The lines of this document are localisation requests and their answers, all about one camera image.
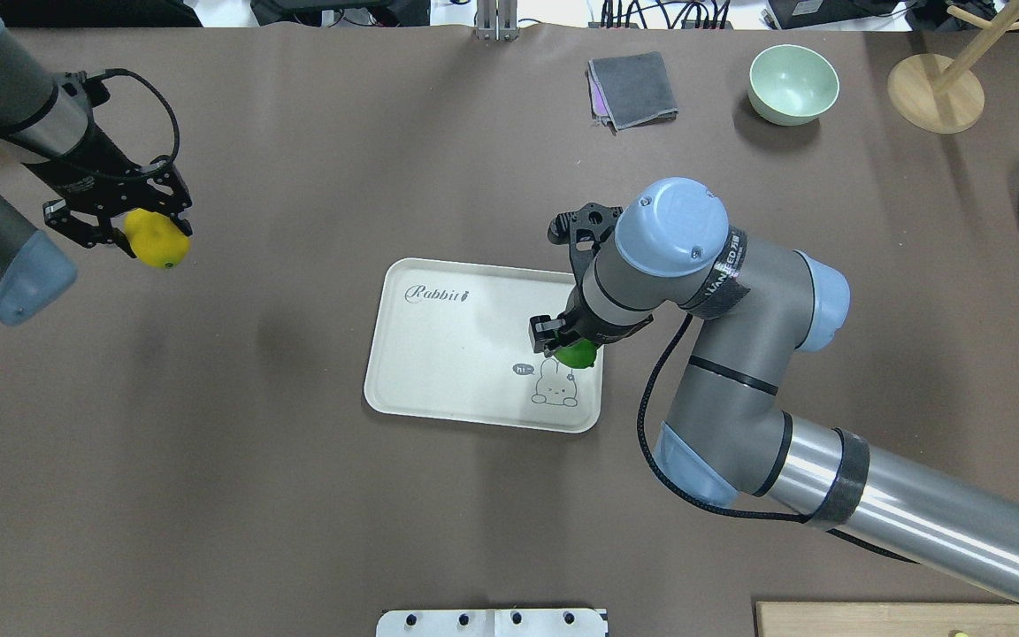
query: brown table surface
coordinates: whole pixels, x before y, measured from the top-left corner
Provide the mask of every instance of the brown table surface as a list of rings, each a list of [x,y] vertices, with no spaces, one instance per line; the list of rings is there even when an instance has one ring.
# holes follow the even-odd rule
[[[612,634],[747,636],[753,600],[996,600],[656,483],[634,416],[674,308],[611,348],[579,436],[385,416],[363,382],[396,259],[565,271],[554,213],[682,174],[852,283],[782,408],[1019,499],[1019,36],[975,66],[982,120],[940,138],[895,113],[887,75],[968,36],[469,33],[17,34],[49,68],[164,92],[196,234],[173,271],[57,238],[77,284],[0,326],[0,634],[372,634],[385,608],[586,604]],[[815,124],[748,108],[749,61],[780,42],[841,75]],[[593,124],[587,60],[648,50],[679,119]],[[153,98],[112,86],[102,125],[138,161],[163,152]],[[0,192],[36,221],[51,198],[1,149]]]

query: wooden stand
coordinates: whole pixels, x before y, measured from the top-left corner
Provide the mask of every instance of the wooden stand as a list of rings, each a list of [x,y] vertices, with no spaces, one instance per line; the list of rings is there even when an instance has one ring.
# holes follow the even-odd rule
[[[1004,33],[1019,29],[1019,0],[1006,4],[994,21],[959,7],[950,7],[947,12],[982,32],[955,59],[934,53],[918,54],[896,64],[887,77],[891,103],[902,116],[919,128],[942,134],[962,132],[982,116],[985,91],[969,68]]]

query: green bowl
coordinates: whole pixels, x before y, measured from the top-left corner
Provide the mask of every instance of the green bowl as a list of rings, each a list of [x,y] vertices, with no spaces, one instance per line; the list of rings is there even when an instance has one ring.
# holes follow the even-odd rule
[[[836,104],[841,78],[820,53],[777,44],[749,65],[749,103],[773,124],[807,124]]]

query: black cable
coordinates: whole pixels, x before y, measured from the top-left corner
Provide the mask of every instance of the black cable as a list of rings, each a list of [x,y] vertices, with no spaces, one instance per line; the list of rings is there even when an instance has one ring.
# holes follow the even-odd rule
[[[372,21],[372,23],[358,23],[358,21],[353,20],[352,17],[348,17],[348,16],[344,16],[343,19],[347,23],[355,23],[357,25],[377,25],[377,23],[375,23],[375,21]]]
[[[633,13],[635,13],[635,15],[640,16],[640,19],[643,19],[643,12],[644,11],[650,11],[653,8],[661,9],[663,11],[663,17],[664,17],[664,19],[667,20],[666,28],[671,29],[671,23],[672,23],[673,20],[671,19],[671,13],[667,13],[667,6],[671,5],[671,4],[690,4],[694,0],[666,0],[666,1],[658,0],[658,1],[656,1],[654,7],[642,7],[642,5],[641,5],[638,9],[635,9],[635,11],[631,11],[630,7],[628,7],[628,10],[630,10]]]
[[[869,8],[861,7],[858,3],[852,3],[852,4],[854,5],[855,8],[860,9],[860,11],[862,11],[864,13],[867,13],[867,15],[865,17],[894,17],[894,16],[899,15],[899,13],[905,13],[905,12],[909,11],[910,8],[914,7],[914,5],[917,5],[919,3],[919,1],[921,1],[921,0],[914,0],[913,3],[903,3],[901,9],[895,9],[894,11],[890,11],[890,12],[886,12],[886,13],[876,13],[876,12],[870,10]]]
[[[691,9],[697,9],[697,16],[695,17],[696,20],[701,20],[703,16],[707,14],[707,8],[705,8],[705,5],[703,5],[702,3],[697,3],[697,1],[692,0],[692,2],[690,3],[690,5],[688,5],[688,7],[685,7],[683,11],[679,13],[679,15],[675,16],[675,23],[672,24],[672,29],[675,29],[676,25],[679,24],[682,24],[683,29],[686,29],[687,16],[691,15]]]
[[[658,362],[655,362],[654,367],[651,368],[651,376],[647,378],[647,386],[644,387],[643,399],[640,400],[640,410],[635,416],[635,435],[640,440],[640,450],[643,452],[643,460],[647,461],[647,467],[651,468],[651,473],[654,474],[656,479],[661,481],[662,485],[668,491],[682,497],[688,505],[702,509],[703,512],[717,513],[719,516],[732,518],[745,518],[745,520],[779,520],[790,521],[790,523],[804,523],[804,521],[808,520],[808,516],[800,516],[796,515],[796,513],[740,512],[737,509],[726,509],[703,502],[703,500],[697,499],[690,493],[683,491],[682,487],[679,487],[679,485],[675,484],[674,481],[663,474],[662,469],[659,469],[659,464],[655,463],[654,456],[651,455],[651,447],[647,446],[647,432],[644,431],[643,424],[647,416],[647,404],[651,403],[651,391],[654,391],[654,383],[656,379],[659,379],[659,372],[662,372],[662,366],[666,365],[672,352],[675,352],[675,348],[679,346],[679,341],[683,339],[683,335],[687,334],[687,328],[691,326],[693,319],[694,316],[691,314],[688,314],[683,319],[683,324],[680,325],[679,331],[675,332],[674,338],[671,338],[671,342],[667,342],[667,349],[663,351]]]
[[[647,446],[647,431],[644,428],[644,419],[647,418],[647,404],[651,403],[651,391],[654,391],[655,380],[659,378],[659,372],[662,372],[662,367],[666,365],[667,359],[671,359],[672,352],[675,352],[675,348],[679,346],[679,341],[683,339],[683,335],[687,334],[688,327],[691,326],[694,316],[688,314],[686,318],[683,319],[683,324],[679,326],[679,331],[675,332],[674,337],[671,338],[671,342],[667,342],[666,350],[663,350],[662,355],[659,356],[659,360],[656,360],[654,367],[651,368],[651,375],[647,378],[647,386],[643,388],[643,399],[640,400],[640,409],[638,414],[635,416],[635,435],[638,436],[640,441],[640,452],[643,452],[643,460],[647,462],[647,467],[650,467],[651,473],[654,474],[656,479],[661,481],[662,485],[667,488],[668,491],[675,495],[682,497],[688,505],[693,505],[703,512],[715,513],[715,515],[726,516],[729,518],[741,518],[741,520],[774,520],[774,521],[789,521],[789,523],[800,523],[804,524],[809,521],[812,516],[798,515],[798,513],[770,513],[770,512],[743,512],[740,509],[727,509],[725,507],[715,507],[713,505],[703,502],[703,500],[697,499],[695,496],[688,492],[683,491],[682,487],[675,484],[665,474],[663,474],[662,469],[659,469],[659,464],[655,463],[654,456],[651,455],[651,447]],[[878,553],[878,555],[884,558],[891,558],[891,560],[898,560],[901,562],[909,562],[909,564],[916,564],[912,560],[907,560],[907,558],[902,556],[900,553],[895,553],[889,551],[887,548],[880,546],[875,546],[874,544],[868,543],[868,541],[860,540],[858,537],[848,535],[843,531],[838,531],[838,529],[832,529],[828,531],[828,535],[839,537],[841,540],[850,541],[850,543],[859,546],[860,548],[866,548],[867,551]]]
[[[165,173],[167,170],[171,168],[171,166],[174,165],[175,158],[178,157],[178,120],[175,117],[175,111],[173,111],[170,104],[167,104],[167,100],[165,97],[163,97],[163,93],[159,92],[159,90],[157,90],[155,86],[152,86],[152,84],[150,84],[149,81],[144,79],[144,77],[139,75],[137,72],[132,72],[125,68],[110,68],[110,69],[105,69],[104,72],[102,72],[101,75],[97,77],[98,79],[108,79],[108,77],[120,77],[120,76],[132,77],[132,79],[138,81],[140,84],[144,85],[147,90],[151,91],[153,96],[155,96],[159,101],[159,103],[163,105],[163,109],[167,111],[167,119],[171,120],[171,134],[173,138],[171,146],[171,154],[167,154],[167,156],[164,156],[164,158],[162,158],[161,160],[162,163],[159,166],[157,166],[157,168],[153,168],[152,170],[149,170],[147,172],[141,172],[138,174],[108,174],[105,172],[97,172],[96,170],[85,168],[84,165],[77,165],[77,163],[73,163],[67,160],[67,158],[54,157],[53,154],[46,152],[45,149],[42,149],[40,148],[40,146],[33,145],[29,142],[24,142],[22,140],[16,140],[16,138],[2,138],[2,139],[5,142],[9,142],[17,146],[17,148],[19,149],[24,149],[26,151],[36,154],[36,156],[38,157],[44,158],[44,160],[56,161],[58,163],[61,163],[61,165],[69,166],[69,168],[76,170],[77,172],[89,174],[90,177],[104,178],[104,180],[106,181],[121,181],[127,184],[128,182],[147,181],[149,180],[149,178],[157,177],[159,176],[159,174]]]
[[[636,13],[636,15],[639,16],[640,22],[643,23],[643,29],[646,29],[647,18],[643,16],[643,10],[642,10],[643,5],[640,4],[640,0],[632,0],[631,3],[627,4],[627,15],[626,15],[626,22],[624,23],[624,25],[626,25],[628,29],[632,28],[632,11],[634,11],[636,7],[640,8],[640,12]]]

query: rabbit cartoon drawing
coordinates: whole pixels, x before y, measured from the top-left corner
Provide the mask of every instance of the rabbit cartoon drawing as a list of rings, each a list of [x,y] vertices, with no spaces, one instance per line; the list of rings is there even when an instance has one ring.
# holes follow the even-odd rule
[[[577,379],[571,370],[561,371],[560,363],[545,359],[540,378],[534,387],[533,403],[577,407]]]

